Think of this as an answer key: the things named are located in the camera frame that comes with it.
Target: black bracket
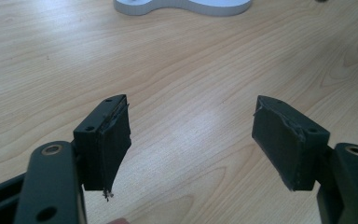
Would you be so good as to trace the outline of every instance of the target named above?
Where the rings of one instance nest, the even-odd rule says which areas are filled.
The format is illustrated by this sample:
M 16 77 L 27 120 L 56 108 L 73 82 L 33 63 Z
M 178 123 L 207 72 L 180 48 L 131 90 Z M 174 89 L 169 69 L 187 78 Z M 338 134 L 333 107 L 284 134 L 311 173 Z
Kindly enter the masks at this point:
M 0 223 L 86 223 L 82 185 L 108 198 L 131 146 L 126 95 L 102 101 L 74 130 L 31 155 L 26 174 L 0 184 Z
M 330 132 L 283 101 L 258 96 L 252 137 L 290 190 L 321 187 L 323 223 L 358 223 L 358 146 L 327 145 Z

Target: light wood surface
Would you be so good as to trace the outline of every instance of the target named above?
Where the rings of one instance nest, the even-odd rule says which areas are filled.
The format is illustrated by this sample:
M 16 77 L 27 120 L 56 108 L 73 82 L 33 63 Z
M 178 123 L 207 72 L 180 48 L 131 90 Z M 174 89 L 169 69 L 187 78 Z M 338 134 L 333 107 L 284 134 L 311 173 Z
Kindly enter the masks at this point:
M 132 147 L 89 223 L 320 223 L 251 137 L 256 96 L 284 100 L 358 144 L 358 1 L 254 0 L 214 18 L 142 17 L 105 1 L 0 1 L 0 182 L 126 93 Z

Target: screw hole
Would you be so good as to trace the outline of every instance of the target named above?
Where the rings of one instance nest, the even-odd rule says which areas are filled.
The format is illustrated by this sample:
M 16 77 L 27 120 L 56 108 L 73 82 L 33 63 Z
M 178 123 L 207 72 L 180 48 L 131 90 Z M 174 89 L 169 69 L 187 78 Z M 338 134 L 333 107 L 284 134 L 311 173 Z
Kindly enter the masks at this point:
M 345 149 L 347 149 L 347 151 L 349 151 L 351 154 L 358 156 L 358 147 L 350 146 L 350 147 L 345 147 Z
M 61 145 L 51 145 L 51 146 L 43 148 L 42 154 L 45 156 L 51 156 L 51 155 L 59 153 L 61 151 L 61 149 L 62 149 Z
M 90 132 L 90 131 L 92 131 L 92 130 L 94 130 L 94 127 L 92 127 L 92 126 L 89 126 L 89 127 L 86 128 L 86 131 L 87 131 L 87 132 Z
M 57 213 L 57 208 L 47 207 L 37 214 L 36 220 L 38 222 L 48 221 L 52 219 L 56 215 L 56 213 Z
M 318 130 L 316 130 L 316 129 L 314 129 L 314 128 L 310 128 L 310 129 L 308 129 L 308 131 L 309 131 L 310 133 L 317 133 L 317 132 L 318 132 Z

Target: wooden table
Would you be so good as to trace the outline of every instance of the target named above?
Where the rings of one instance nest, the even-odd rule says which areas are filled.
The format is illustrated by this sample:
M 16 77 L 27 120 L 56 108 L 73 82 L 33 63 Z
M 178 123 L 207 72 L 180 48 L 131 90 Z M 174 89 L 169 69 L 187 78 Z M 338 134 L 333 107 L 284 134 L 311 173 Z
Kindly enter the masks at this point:
M 0 1 L 0 182 L 121 93 L 132 147 L 112 201 L 86 192 L 89 223 L 320 223 L 318 186 L 290 192 L 252 139 L 255 101 L 358 144 L 358 1 L 255 0 L 229 18 Z

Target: white base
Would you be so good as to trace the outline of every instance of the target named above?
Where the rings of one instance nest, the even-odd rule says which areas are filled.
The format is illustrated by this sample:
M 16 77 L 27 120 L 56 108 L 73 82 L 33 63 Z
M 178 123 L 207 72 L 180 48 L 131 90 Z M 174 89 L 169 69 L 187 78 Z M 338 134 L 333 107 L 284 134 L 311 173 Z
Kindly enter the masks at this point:
M 131 16 L 144 15 L 162 7 L 179 7 L 209 16 L 234 16 L 251 5 L 251 0 L 114 0 L 115 9 Z

